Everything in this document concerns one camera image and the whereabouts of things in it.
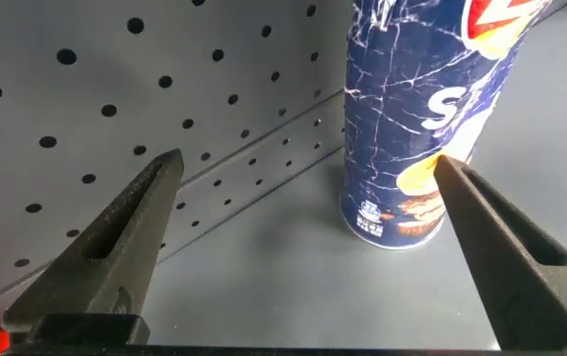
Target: can label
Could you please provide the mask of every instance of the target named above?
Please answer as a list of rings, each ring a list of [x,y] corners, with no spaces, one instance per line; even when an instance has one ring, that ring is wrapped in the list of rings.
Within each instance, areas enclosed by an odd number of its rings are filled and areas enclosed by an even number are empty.
[[[408,248],[445,207],[442,154],[469,161],[520,40],[549,0],[356,0],[340,207],[368,241]]]

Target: red logo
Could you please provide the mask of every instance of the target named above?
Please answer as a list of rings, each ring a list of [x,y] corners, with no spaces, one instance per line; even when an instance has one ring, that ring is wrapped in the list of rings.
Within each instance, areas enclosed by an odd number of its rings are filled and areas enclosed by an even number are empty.
[[[490,59],[503,57],[550,0],[466,0],[462,37]]]

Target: gray shelf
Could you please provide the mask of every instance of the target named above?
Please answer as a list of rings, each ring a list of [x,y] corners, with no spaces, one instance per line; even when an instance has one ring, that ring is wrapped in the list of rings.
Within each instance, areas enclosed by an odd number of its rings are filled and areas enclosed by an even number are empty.
[[[150,342],[496,347],[450,223],[411,251],[362,242],[337,207],[341,161],[161,262],[143,311]],[[567,8],[529,34],[473,166],[567,247]]]

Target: perforated metal panel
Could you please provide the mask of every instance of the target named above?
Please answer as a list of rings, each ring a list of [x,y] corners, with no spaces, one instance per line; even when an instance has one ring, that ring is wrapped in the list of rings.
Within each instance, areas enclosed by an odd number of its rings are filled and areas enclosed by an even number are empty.
[[[349,21],[347,1],[0,0],[0,295],[163,151],[187,183],[160,258],[338,148]]]

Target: cylindrical container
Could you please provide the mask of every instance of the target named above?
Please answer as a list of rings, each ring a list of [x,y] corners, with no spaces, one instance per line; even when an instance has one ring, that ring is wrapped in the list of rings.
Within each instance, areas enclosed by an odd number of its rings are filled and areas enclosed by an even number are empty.
[[[436,160],[469,160],[520,40],[548,3],[354,1],[340,208],[356,234],[405,249],[436,233],[445,213]]]

